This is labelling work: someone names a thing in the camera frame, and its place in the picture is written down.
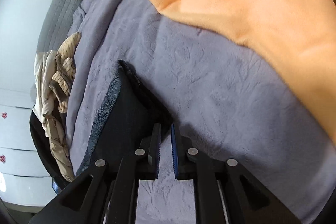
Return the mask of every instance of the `bed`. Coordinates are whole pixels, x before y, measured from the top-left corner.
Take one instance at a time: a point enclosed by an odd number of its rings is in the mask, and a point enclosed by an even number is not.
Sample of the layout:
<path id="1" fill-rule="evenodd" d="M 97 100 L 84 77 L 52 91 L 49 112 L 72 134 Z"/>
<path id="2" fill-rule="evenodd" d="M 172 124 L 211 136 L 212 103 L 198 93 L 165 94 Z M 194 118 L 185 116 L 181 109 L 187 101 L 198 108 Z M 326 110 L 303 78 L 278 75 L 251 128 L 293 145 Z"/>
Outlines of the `bed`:
<path id="1" fill-rule="evenodd" d="M 61 12 L 52 17 L 55 10 Z M 114 77 L 113 64 L 123 59 L 195 147 L 215 159 L 238 159 L 302 223 L 312 223 L 321 212 L 336 185 L 335 147 L 252 50 L 173 22 L 148 0 L 69 5 L 55 0 L 47 18 L 39 51 L 57 49 L 67 34 L 82 33 L 66 120 L 75 173 Z M 174 179 L 169 132 L 161 146 L 159 178 L 140 183 L 137 223 L 195 223 L 193 184 Z"/>

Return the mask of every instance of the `orange fabric corner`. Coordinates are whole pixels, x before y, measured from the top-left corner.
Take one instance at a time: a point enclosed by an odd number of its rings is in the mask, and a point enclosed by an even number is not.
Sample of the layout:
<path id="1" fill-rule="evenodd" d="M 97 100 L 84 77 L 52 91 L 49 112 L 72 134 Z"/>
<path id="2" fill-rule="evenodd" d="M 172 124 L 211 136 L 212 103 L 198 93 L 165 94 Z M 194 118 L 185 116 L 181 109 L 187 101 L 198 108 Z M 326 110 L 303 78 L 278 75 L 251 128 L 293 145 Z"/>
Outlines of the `orange fabric corner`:
<path id="1" fill-rule="evenodd" d="M 172 20 L 252 48 L 336 144 L 336 6 L 332 0 L 150 0 Z"/>

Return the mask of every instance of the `silver screw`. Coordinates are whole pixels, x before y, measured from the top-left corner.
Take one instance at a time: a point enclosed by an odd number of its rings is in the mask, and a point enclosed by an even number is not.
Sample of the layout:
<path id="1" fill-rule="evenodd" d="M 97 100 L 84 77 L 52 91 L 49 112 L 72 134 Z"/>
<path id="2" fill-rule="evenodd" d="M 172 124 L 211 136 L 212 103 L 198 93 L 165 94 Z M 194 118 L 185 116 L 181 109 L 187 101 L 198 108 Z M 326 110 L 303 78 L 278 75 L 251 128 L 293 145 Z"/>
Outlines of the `silver screw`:
<path id="1" fill-rule="evenodd" d="M 105 163 L 106 163 L 105 160 L 100 159 L 100 160 L 96 160 L 95 165 L 97 167 L 103 167 Z"/>
<path id="2" fill-rule="evenodd" d="M 235 159 L 228 159 L 227 164 L 229 166 L 235 167 L 235 166 L 237 166 L 238 162 Z"/>
<path id="3" fill-rule="evenodd" d="M 146 151 L 143 150 L 143 149 L 137 149 L 137 150 L 135 151 L 135 154 L 136 154 L 137 156 L 145 155 L 145 153 L 146 153 Z"/>
<path id="4" fill-rule="evenodd" d="M 196 148 L 189 148 L 188 149 L 188 153 L 190 155 L 197 155 L 198 154 L 198 150 Z"/>

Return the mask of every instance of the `lavender fleece blanket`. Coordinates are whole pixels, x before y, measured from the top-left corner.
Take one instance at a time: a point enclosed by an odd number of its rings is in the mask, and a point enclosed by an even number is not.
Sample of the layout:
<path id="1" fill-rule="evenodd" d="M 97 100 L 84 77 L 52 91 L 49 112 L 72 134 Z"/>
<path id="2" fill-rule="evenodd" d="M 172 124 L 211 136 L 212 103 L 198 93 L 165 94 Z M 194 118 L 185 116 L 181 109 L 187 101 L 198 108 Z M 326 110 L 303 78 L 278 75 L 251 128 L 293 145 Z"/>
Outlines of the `lavender fleece blanket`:
<path id="1" fill-rule="evenodd" d="M 238 159 L 304 224 L 336 185 L 326 133 L 256 53 L 207 30 L 171 21 L 148 0 L 84 0 L 71 32 L 75 54 L 67 141 L 76 172 L 118 59 L 165 104 L 183 135 L 211 157 Z M 195 223 L 191 181 L 174 179 L 169 136 L 159 179 L 139 187 L 137 223 Z"/>

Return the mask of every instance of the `drawer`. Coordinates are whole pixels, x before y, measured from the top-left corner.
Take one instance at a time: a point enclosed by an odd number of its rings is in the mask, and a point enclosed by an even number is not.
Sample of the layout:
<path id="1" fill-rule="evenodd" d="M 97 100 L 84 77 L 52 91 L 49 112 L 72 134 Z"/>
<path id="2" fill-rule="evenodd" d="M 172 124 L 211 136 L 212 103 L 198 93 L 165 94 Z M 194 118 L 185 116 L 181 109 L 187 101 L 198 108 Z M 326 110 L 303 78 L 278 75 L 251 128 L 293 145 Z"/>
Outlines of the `drawer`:
<path id="1" fill-rule="evenodd" d="M 31 112 L 0 105 L 0 147 L 36 151 L 29 128 Z"/>
<path id="2" fill-rule="evenodd" d="M 36 151 L 13 150 L 0 147 L 0 172 L 28 177 L 48 177 Z"/>
<path id="3" fill-rule="evenodd" d="M 55 196 L 51 177 L 20 177 L 0 173 L 0 197 L 4 202 L 43 207 Z"/>

